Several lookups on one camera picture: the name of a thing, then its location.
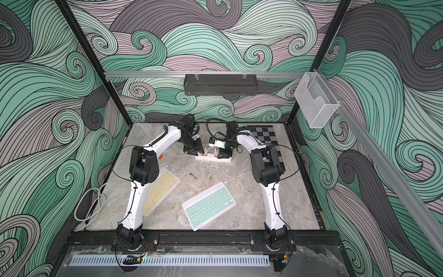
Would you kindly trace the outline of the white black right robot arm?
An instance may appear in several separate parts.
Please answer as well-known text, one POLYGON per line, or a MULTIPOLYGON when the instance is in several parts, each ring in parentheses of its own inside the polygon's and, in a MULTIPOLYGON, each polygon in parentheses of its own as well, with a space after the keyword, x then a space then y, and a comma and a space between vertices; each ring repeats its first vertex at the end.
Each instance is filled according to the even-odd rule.
POLYGON ((265 207, 264 240, 266 247, 275 252, 291 242, 290 227, 284 221, 279 195, 279 182, 284 173, 278 151, 272 144, 265 144, 245 126, 235 121, 225 123, 226 133, 216 141, 224 142, 219 158, 232 156, 233 149, 241 146, 250 156, 251 173, 260 185, 265 207))

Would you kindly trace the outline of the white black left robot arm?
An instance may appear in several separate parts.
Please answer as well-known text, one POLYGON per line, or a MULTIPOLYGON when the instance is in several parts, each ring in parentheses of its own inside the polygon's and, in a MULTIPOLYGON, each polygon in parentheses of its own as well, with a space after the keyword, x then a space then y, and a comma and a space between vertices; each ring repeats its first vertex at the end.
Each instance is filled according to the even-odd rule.
POLYGON ((164 132, 146 145, 132 148, 129 174, 130 197, 125 217, 118 222, 117 236, 130 250, 142 245, 143 209, 151 185, 160 174, 159 158, 174 143, 183 144, 183 152, 190 156, 203 154, 200 127, 191 114, 163 126, 164 132))

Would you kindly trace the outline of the white power strip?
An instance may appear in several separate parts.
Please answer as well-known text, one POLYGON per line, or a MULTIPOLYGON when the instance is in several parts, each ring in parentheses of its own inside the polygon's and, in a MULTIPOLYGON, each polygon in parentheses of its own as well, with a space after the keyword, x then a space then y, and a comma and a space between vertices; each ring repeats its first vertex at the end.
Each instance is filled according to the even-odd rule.
POLYGON ((213 153, 208 153, 208 154, 198 153, 198 155, 195 157, 195 160, 203 160, 206 162, 230 163, 232 161, 232 158, 217 158, 216 156, 214 156, 213 153))

